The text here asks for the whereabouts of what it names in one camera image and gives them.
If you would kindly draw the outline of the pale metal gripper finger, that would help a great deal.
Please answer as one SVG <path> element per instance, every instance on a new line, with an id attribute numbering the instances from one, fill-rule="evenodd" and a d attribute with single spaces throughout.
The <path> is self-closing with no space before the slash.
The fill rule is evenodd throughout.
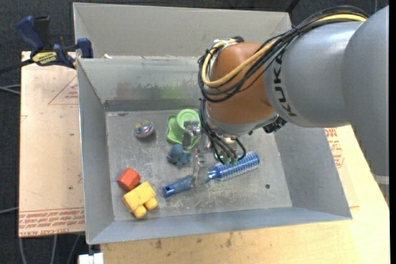
<path id="1" fill-rule="evenodd" d="M 200 120 L 190 120 L 184 122 L 182 146 L 191 148 L 196 139 L 201 136 Z"/>
<path id="2" fill-rule="evenodd" d="M 198 146 L 194 153 L 194 168 L 192 174 L 192 186 L 198 187 L 204 185 L 207 179 L 207 136 L 202 134 Z"/>

